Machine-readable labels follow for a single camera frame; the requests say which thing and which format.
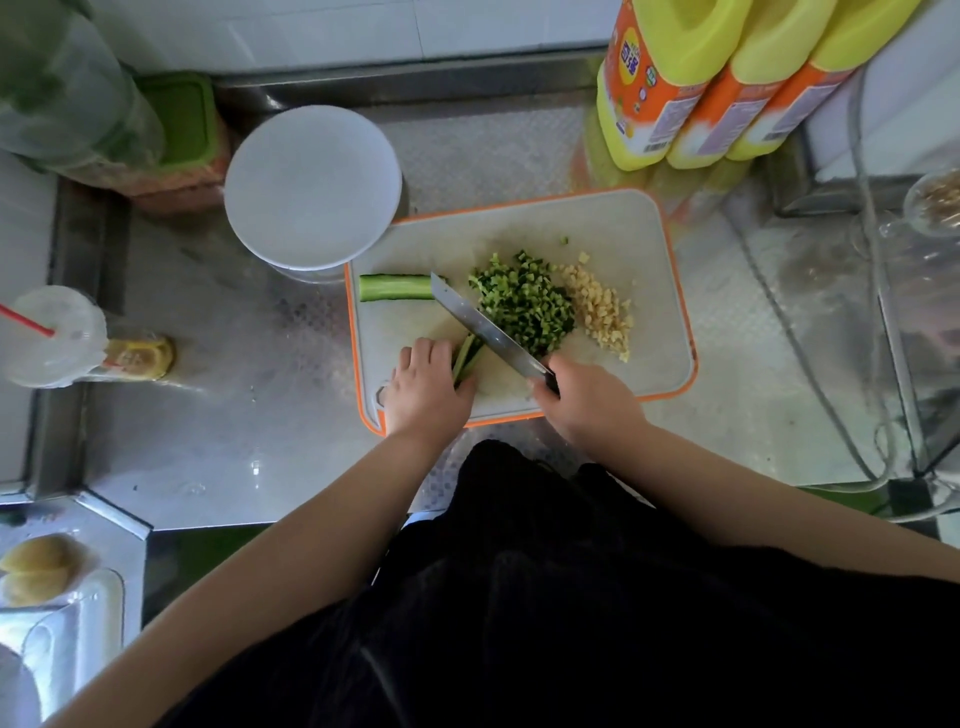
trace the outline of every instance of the orange label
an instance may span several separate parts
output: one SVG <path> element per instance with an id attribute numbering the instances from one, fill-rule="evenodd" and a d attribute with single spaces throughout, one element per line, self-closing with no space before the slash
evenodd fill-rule
<path id="1" fill-rule="evenodd" d="M 779 88 L 780 83 L 742 84 L 728 63 L 687 119 L 675 147 L 677 153 L 692 157 L 726 154 Z"/>
<path id="2" fill-rule="evenodd" d="M 632 0 L 620 6 L 604 60 L 604 82 L 616 128 L 639 156 L 673 141 L 706 87 L 676 86 L 660 75 L 643 42 Z"/>
<path id="3" fill-rule="evenodd" d="M 785 139 L 855 70 L 823 71 L 808 62 L 780 87 L 744 141 L 762 145 Z"/>
<path id="4" fill-rule="evenodd" d="M 771 111 L 789 109 L 812 86 L 836 88 L 845 82 L 855 70 L 855 68 L 852 68 L 849 71 L 822 71 L 813 63 L 805 63 L 803 68 L 780 87 L 780 90 L 770 100 L 769 109 Z"/>

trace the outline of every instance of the knife handle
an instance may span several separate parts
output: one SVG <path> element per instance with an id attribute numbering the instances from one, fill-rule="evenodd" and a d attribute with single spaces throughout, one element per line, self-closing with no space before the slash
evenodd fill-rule
<path id="1" fill-rule="evenodd" d="M 560 386 L 557 384 L 557 375 L 547 369 L 543 375 L 543 378 L 546 379 L 546 388 L 559 397 Z"/>

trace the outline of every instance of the orange-rimmed cutting board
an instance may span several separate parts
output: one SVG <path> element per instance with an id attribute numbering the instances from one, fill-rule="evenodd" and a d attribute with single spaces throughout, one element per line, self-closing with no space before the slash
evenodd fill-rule
<path id="1" fill-rule="evenodd" d="M 564 339 L 561 352 L 603 365 L 642 400 L 674 397 L 693 383 L 693 336 L 657 204 L 632 188 L 554 197 L 404 220 L 347 266 L 357 404 L 371 430 L 386 434 L 376 394 L 400 349 L 419 336 L 459 342 L 467 332 L 434 301 L 359 303 L 359 277 L 435 271 L 476 301 L 467 285 L 473 270 L 493 253 L 506 261 L 519 250 L 557 265 L 576 264 L 586 253 L 586 267 L 597 279 L 632 302 L 629 362 L 602 351 L 579 329 Z M 540 416 L 526 381 L 492 352 L 483 351 L 475 373 L 468 426 Z"/>

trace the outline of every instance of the hand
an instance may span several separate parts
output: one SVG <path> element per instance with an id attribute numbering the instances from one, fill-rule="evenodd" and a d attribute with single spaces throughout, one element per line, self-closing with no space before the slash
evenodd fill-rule
<path id="1" fill-rule="evenodd" d="M 560 396 L 542 380 L 531 379 L 534 399 L 563 438 L 597 462 L 607 459 L 622 435 L 649 427 L 627 385 L 596 364 L 578 364 L 554 354 L 549 367 L 557 375 Z"/>
<path id="2" fill-rule="evenodd" d="M 400 362 L 383 393 L 387 434 L 409 432 L 443 449 L 464 428 L 473 407 L 473 377 L 453 387 L 453 344 L 417 339 L 400 350 Z"/>

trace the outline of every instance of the plastic cup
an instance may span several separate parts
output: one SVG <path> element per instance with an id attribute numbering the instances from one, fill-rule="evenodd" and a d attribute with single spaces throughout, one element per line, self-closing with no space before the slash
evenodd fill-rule
<path id="1" fill-rule="evenodd" d="M 36 288 L 11 308 L 55 332 L 48 338 L 22 326 L 4 327 L 4 375 L 14 384 L 51 389 L 75 381 L 155 381 L 173 366 L 168 337 L 107 315 L 72 288 Z"/>

